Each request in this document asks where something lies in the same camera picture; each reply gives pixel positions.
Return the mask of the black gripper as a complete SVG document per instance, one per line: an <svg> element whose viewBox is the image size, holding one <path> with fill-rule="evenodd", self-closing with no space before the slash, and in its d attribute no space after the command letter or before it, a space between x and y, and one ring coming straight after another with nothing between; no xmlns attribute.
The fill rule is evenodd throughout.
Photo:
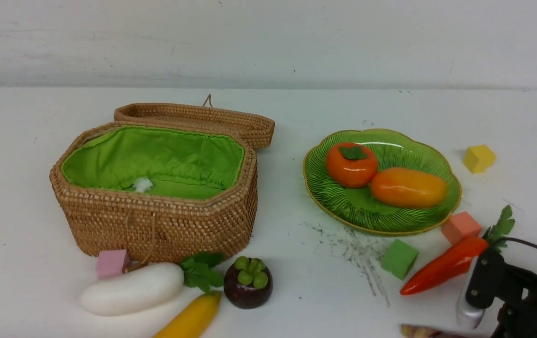
<svg viewBox="0 0 537 338"><path fill-rule="evenodd" d="M502 308L493 338L537 338L537 274L511 270L503 279Z"/></svg>

